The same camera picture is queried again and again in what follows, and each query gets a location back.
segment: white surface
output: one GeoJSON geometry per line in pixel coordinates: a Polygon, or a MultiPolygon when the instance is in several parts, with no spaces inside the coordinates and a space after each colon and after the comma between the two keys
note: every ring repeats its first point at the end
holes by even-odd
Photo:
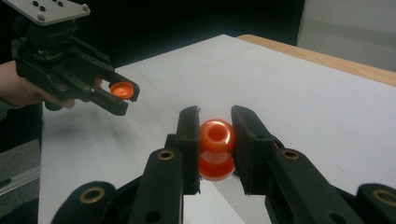
{"type": "Polygon", "coordinates": [[[396,72],[396,1],[305,0],[298,47],[396,72]]]}
{"type": "MultiPolygon", "coordinates": [[[[118,188],[138,177],[149,153],[176,132],[178,112],[191,105],[201,108],[201,122],[231,121],[233,105],[254,110],[286,147],[350,193],[367,182],[396,187],[396,88],[225,35],[117,72],[141,87],[124,117],[83,103],[45,112],[40,223],[49,223],[82,184],[103,180],[118,188]]],[[[202,184],[201,195],[185,197],[185,223],[257,223],[246,214],[269,223],[263,201],[248,211],[235,199],[247,196],[235,191],[226,199],[238,216],[212,183],[202,184]]]]}

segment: white table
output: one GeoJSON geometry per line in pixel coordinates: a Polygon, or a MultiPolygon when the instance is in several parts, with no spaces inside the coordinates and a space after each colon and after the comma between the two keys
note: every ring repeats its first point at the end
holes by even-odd
{"type": "MultiPolygon", "coordinates": [[[[141,88],[125,116],[82,102],[45,111],[39,223],[50,223],[85,183],[119,188],[140,176],[149,154],[176,132],[178,112],[191,105],[201,108],[201,122],[231,121],[233,105],[254,110],[340,189],[355,194],[368,182],[396,187],[394,87],[226,35],[117,72],[141,88]]],[[[245,196],[232,177],[225,181],[231,184],[217,183],[219,189],[203,181],[201,195],[185,197],[185,223],[270,223],[261,196],[245,196]],[[248,211],[252,205],[256,211],[248,211]]]]}

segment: human hand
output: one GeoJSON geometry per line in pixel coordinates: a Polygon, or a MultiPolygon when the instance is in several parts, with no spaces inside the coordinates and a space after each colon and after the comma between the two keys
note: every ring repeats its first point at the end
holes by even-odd
{"type": "Polygon", "coordinates": [[[0,64],[0,99],[16,106],[35,105],[43,101],[66,108],[75,105],[75,100],[61,102],[26,78],[19,77],[14,61],[0,64]]]}

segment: wooden table edge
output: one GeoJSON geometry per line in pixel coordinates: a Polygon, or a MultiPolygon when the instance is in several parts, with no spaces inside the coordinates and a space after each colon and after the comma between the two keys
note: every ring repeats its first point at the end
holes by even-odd
{"type": "Polygon", "coordinates": [[[352,61],[336,58],[330,55],[317,53],[309,49],[301,49],[256,35],[240,35],[237,38],[268,49],[289,54],[312,63],[325,65],[330,68],[396,87],[396,73],[388,70],[372,67],[362,63],[354,63],[352,61]]]}

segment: orange ball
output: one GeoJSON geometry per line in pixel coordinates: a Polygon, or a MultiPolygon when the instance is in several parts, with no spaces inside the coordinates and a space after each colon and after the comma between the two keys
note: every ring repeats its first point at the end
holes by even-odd
{"type": "Polygon", "coordinates": [[[226,178],[234,171],[233,147],[235,131],[223,119],[210,119],[200,128],[199,170],[204,179],[217,181],[226,178]]]}

